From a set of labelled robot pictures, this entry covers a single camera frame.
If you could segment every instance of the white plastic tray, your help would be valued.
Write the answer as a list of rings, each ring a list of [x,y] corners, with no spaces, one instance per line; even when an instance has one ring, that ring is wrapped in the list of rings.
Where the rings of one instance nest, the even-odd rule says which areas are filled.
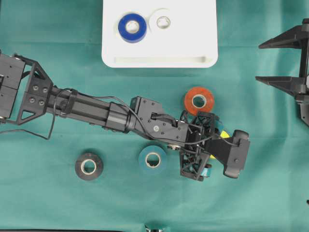
[[[118,31],[129,13],[147,22],[138,43]],[[161,16],[167,29],[157,26]],[[113,68],[208,68],[218,59],[216,0],[104,0],[102,34],[102,59]]]

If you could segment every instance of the yellow tape roll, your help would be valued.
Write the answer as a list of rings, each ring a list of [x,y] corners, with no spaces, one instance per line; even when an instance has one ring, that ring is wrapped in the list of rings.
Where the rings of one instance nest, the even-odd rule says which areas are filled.
[[[221,135],[220,135],[222,138],[226,139],[226,138],[229,138],[230,135],[226,132],[226,131],[222,131],[221,132]]]

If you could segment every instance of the black tape roll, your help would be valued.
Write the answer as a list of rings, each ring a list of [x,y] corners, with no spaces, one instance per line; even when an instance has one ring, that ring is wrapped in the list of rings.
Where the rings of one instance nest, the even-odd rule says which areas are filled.
[[[84,169],[84,165],[88,162],[93,162],[95,168],[91,172]],[[93,153],[82,154],[75,163],[76,174],[83,180],[90,181],[98,178],[103,171],[103,162],[99,156]]]

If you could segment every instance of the orange tape roll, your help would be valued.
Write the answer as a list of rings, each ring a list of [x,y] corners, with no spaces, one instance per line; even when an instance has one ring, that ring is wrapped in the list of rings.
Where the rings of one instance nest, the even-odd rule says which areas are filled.
[[[184,98],[184,107],[192,115],[200,112],[210,112],[214,106],[213,94],[206,88],[194,87],[190,89]]]

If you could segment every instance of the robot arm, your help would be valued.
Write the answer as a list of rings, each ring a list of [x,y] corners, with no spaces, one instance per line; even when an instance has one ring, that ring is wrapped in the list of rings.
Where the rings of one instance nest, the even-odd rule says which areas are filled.
[[[31,66],[30,72],[24,72],[26,65]],[[10,117],[19,85],[27,75],[29,79],[18,117],[12,121]],[[168,148],[179,150],[181,175],[198,181],[208,177],[210,155],[224,165],[224,175],[238,178],[250,145],[249,135],[240,130],[236,130],[231,138],[222,139],[216,128],[219,118],[215,114],[199,112],[189,122],[184,111],[176,120],[164,112],[162,104],[143,97],[133,98],[128,106],[116,97],[93,97],[75,89],[59,89],[38,62],[0,53],[0,123],[22,125],[45,113],[98,125],[106,130],[132,131],[145,139],[164,142]]]

